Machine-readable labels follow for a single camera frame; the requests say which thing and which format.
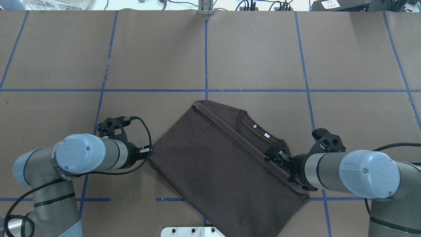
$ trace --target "fabric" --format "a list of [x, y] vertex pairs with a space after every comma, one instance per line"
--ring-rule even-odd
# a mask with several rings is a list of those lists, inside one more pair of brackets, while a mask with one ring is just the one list
[[196, 101], [153, 146], [151, 166], [227, 237], [275, 237], [309, 201], [264, 160], [270, 146], [290, 153], [285, 141], [244, 110]]

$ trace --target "white label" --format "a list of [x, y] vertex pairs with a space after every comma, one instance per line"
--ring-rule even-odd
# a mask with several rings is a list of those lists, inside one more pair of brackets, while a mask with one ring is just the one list
[[325, 9], [333, 9], [341, 7], [337, 0], [329, 0], [322, 2], [322, 5]]

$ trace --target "light blue joint cap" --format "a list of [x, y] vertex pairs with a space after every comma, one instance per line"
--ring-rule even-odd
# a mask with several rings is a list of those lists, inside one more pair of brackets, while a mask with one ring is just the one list
[[91, 134], [73, 134], [57, 147], [57, 163], [72, 173], [86, 173], [97, 168], [104, 160], [105, 145]]
[[13, 165], [13, 176], [15, 177], [15, 179], [18, 181], [19, 184], [23, 185], [23, 186], [30, 186], [26, 180], [25, 180], [25, 176], [24, 176], [24, 172], [25, 172], [25, 165], [26, 162], [28, 161], [29, 157], [36, 151], [38, 151], [41, 148], [37, 148], [33, 151], [30, 152], [26, 152], [25, 154], [19, 156], [19, 158], [15, 161], [15, 164]]
[[82, 237], [82, 223], [79, 220], [72, 227], [68, 228], [59, 237]]
[[400, 183], [396, 163], [378, 151], [359, 150], [347, 154], [339, 165], [339, 176], [348, 190], [369, 199], [392, 196]]

